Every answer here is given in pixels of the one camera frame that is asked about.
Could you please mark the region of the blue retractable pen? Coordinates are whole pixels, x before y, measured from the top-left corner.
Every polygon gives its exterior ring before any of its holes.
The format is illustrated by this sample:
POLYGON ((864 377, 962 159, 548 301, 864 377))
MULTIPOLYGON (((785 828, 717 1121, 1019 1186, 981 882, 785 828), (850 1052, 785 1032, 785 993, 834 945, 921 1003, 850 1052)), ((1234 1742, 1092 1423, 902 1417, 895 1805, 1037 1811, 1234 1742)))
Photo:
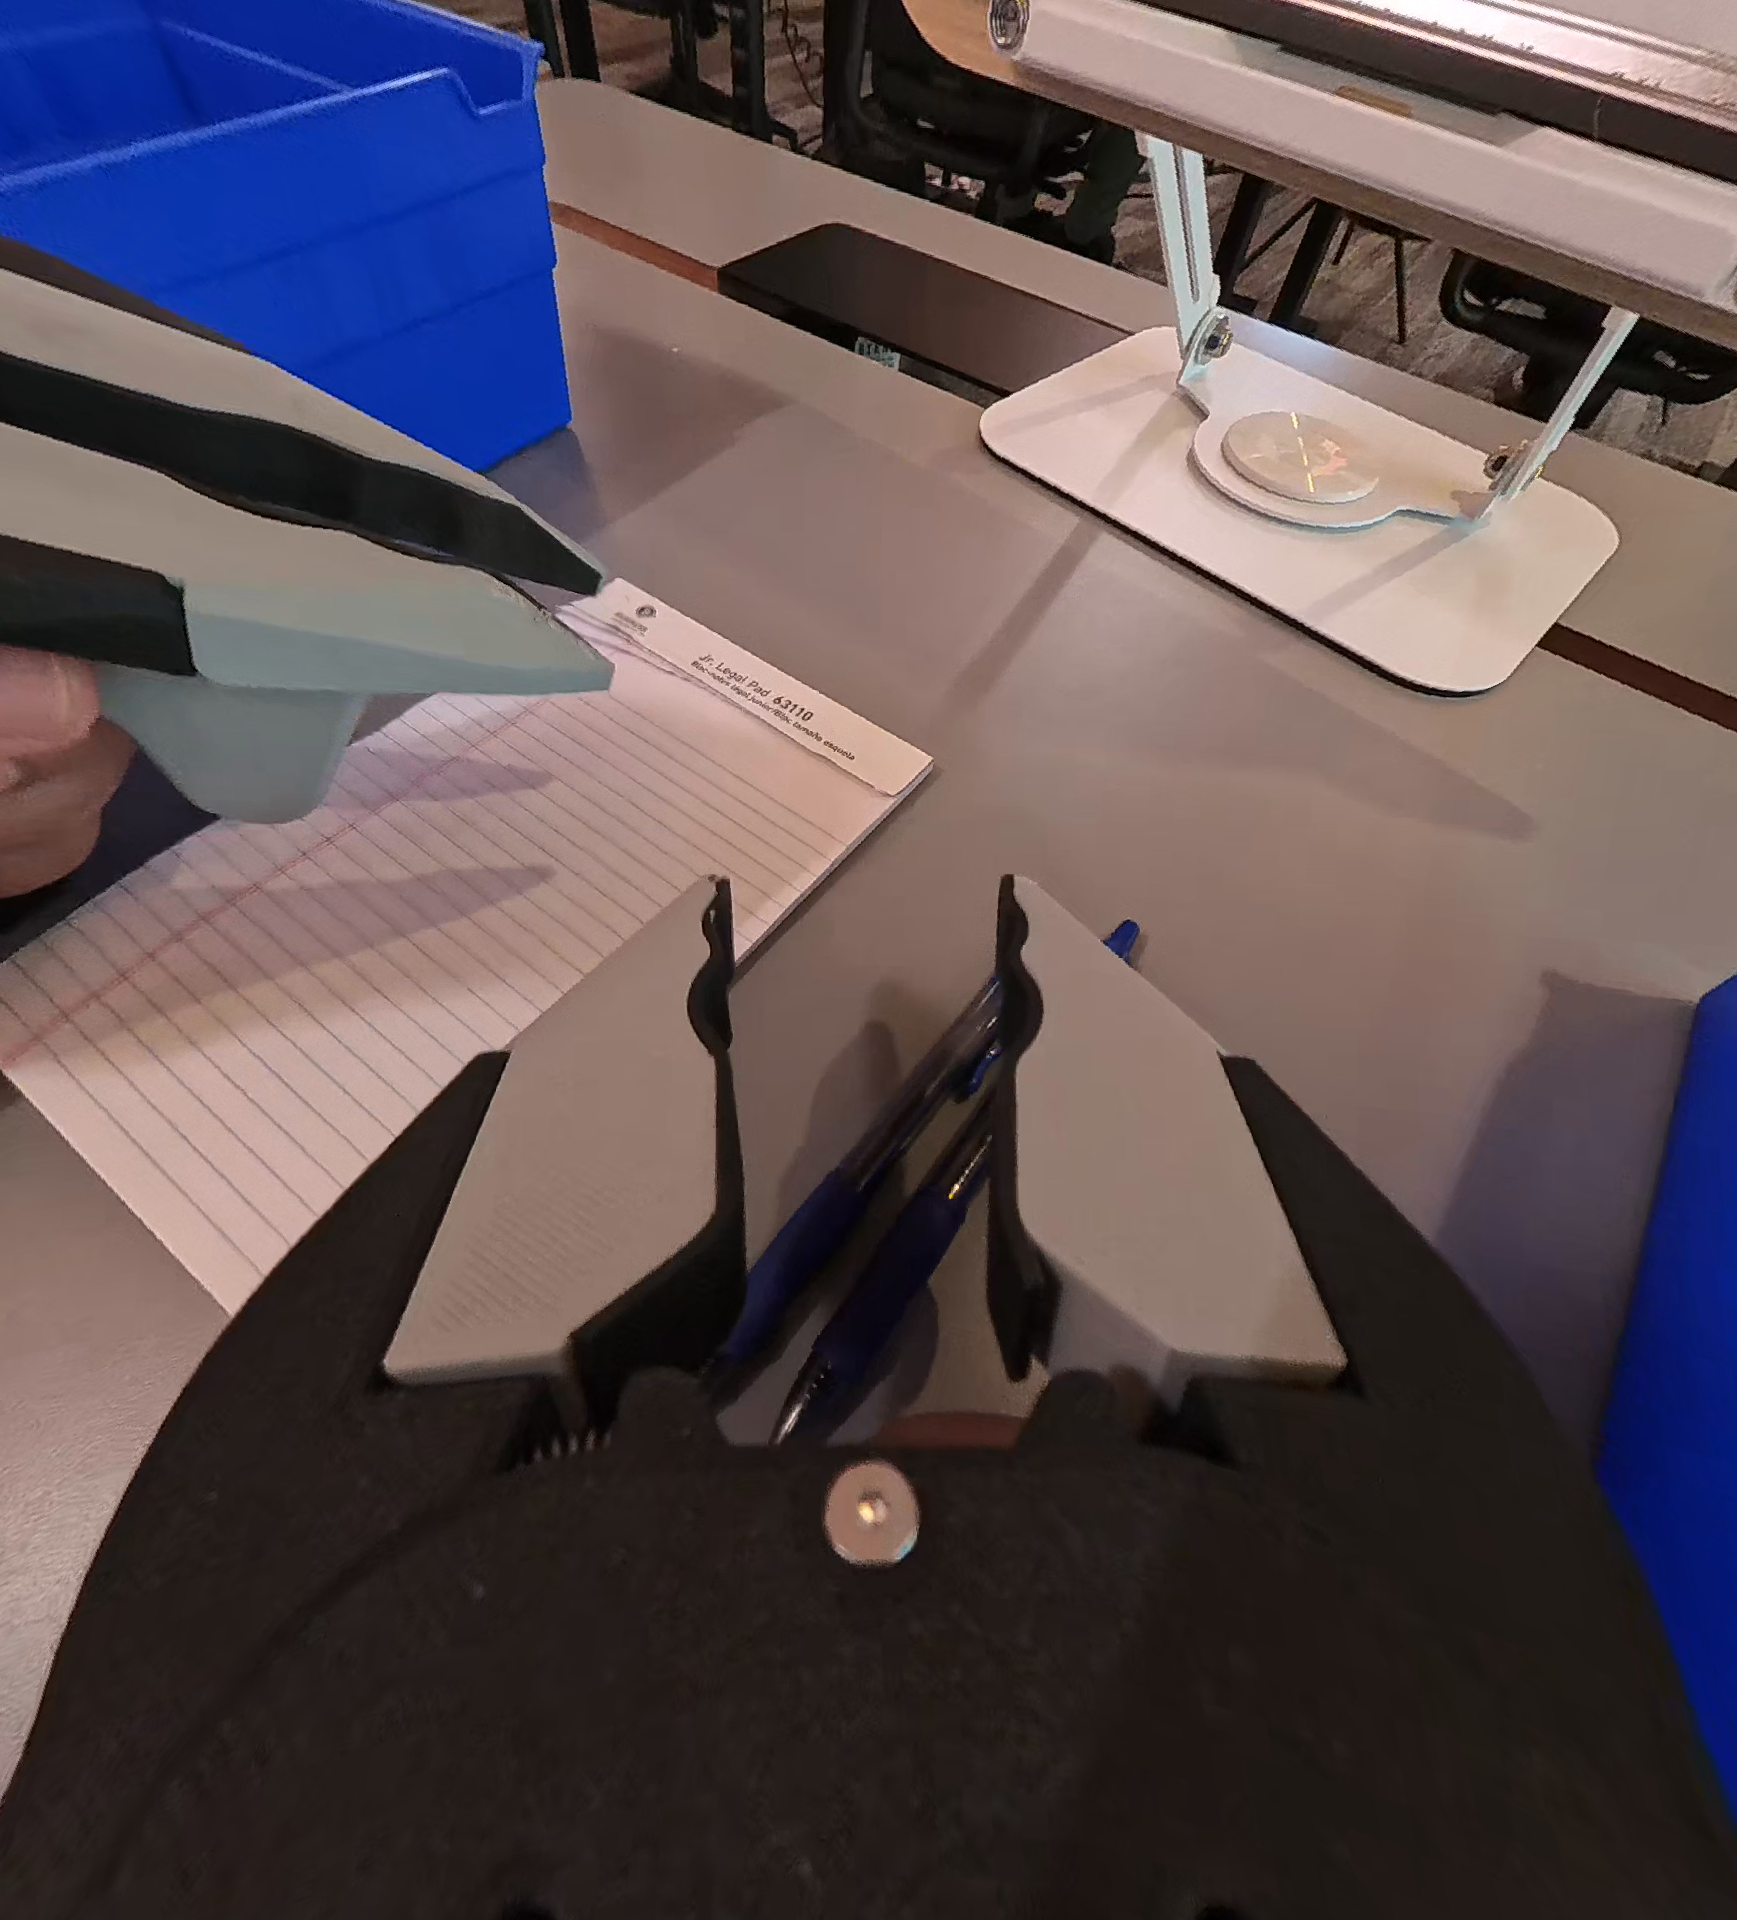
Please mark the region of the blue retractable pen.
POLYGON ((976 1093, 970 1116, 936 1155, 921 1188, 856 1273, 814 1337, 768 1441, 813 1436, 870 1384, 905 1318, 928 1290, 960 1233, 989 1172, 994 1096, 976 1093))
POLYGON ((761 1361, 791 1307, 856 1231, 934 1118, 946 1107, 965 1107, 962 1121, 970 1116, 999 1062, 1003 1003, 1003 984, 990 978, 775 1231, 749 1270, 737 1324, 708 1365, 714 1384, 734 1382, 761 1361))

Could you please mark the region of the grey desk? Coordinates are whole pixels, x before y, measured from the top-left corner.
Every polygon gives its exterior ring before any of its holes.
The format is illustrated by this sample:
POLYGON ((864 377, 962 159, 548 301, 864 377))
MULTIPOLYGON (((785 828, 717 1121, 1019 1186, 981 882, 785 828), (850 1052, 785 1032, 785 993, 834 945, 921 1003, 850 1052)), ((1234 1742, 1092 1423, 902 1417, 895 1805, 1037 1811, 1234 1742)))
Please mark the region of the grey desk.
MULTIPOLYGON (((751 1240, 979 986, 1016 872, 1139 919, 1593 1441, 1691 1009, 1737 971, 1737 732, 1546 650, 1476 701, 1368 675, 717 267, 847 223, 1119 329, 1161 289, 606 88, 543 101, 574 424, 501 477, 934 758, 737 981, 751 1240)), ((0 1076, 0 1794, 223 1324, 0 1076)))

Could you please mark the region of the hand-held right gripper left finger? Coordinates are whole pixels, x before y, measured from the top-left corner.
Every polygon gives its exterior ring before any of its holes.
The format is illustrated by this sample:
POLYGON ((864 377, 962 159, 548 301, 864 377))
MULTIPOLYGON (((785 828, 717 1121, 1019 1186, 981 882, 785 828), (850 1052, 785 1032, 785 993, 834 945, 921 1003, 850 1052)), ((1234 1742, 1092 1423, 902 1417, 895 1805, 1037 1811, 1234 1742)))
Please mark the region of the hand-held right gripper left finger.
POLYGON ((384 1371, 614 1413, 697 1376, 745 1290, 733 890, 704 876, 508 1046, 384 1371))

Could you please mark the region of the black phone on table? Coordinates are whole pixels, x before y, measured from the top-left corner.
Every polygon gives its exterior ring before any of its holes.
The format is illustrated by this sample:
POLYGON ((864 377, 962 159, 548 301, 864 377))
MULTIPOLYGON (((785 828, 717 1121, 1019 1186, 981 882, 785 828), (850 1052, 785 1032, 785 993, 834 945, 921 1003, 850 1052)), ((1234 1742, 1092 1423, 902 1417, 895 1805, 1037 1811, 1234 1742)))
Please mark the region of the black phone on table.
POLYGON ((1124 327, 907 243, 824 221, 717 269, 719 291, 975 403, 1113 347, 1124 327))

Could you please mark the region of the black office chair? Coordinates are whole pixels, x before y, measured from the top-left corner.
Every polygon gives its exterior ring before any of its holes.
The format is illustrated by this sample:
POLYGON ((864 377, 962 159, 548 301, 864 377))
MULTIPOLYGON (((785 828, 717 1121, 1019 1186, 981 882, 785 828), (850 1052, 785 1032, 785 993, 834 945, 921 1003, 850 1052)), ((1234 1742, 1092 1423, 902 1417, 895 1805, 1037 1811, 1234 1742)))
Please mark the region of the black office chair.
POLYGON ((823 155, 1110 266, 1138 136, 942 57, 900 2, 827 2, 823 155), (955 198, 957 181, 972 186, 955 198))

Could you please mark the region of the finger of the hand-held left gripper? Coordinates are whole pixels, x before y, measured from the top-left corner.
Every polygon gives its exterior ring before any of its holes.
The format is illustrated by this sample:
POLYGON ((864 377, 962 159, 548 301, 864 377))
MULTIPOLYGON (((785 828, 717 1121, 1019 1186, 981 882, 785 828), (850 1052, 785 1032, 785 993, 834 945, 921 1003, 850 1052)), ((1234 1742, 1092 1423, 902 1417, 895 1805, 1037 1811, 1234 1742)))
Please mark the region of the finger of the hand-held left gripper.
POLYGON ((0 646, 232 690, 555 695, 613 664, 519 587, 0 424, 0 646))
POLYGON ((601 586, 483 474, 254 354, 7 266, 0 424, 250 515, 573 595, 601 586))

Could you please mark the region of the white document stand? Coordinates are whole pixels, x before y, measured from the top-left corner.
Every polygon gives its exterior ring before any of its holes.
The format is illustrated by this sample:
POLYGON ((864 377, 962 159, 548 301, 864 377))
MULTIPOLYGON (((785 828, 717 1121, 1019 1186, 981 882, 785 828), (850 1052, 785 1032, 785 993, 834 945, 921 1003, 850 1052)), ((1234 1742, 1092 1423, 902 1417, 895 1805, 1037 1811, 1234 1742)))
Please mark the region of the white document stand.
POLYGON ((1619 546, 1543 470, 1640 321, 1737 345, 1737 3, 908 3, 1144 136, 1174 317, 984 410, 1009 467, 1439 695, 1505 684, 1619 546), (1605 303, 1496 449, 1234 340, 1208 158, 1605 303))

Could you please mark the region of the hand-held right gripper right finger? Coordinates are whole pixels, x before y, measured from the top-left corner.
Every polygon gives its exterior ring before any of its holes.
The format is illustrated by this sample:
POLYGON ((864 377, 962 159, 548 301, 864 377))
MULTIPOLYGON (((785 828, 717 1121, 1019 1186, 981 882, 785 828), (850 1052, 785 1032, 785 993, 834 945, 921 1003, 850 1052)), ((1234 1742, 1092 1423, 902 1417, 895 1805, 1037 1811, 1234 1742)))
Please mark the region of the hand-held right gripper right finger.
POLYGON ((1220 1044, 1027 876, 999 898, 990 1320, 1011 1376, 1335 1382, 1220 1044))

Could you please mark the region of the white legal pad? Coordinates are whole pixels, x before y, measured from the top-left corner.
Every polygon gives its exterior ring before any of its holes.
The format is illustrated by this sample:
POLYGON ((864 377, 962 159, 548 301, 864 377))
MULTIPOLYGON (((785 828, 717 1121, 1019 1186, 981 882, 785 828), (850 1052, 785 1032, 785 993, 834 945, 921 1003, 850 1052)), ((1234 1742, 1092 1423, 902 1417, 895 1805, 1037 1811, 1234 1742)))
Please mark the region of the white legal pad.
POLYGON ((434 693, 0 962, 0 1072, 228 1313, 458 1068, 689 884, 745 957, 933 758, 627 579, 601 692, 434 693))

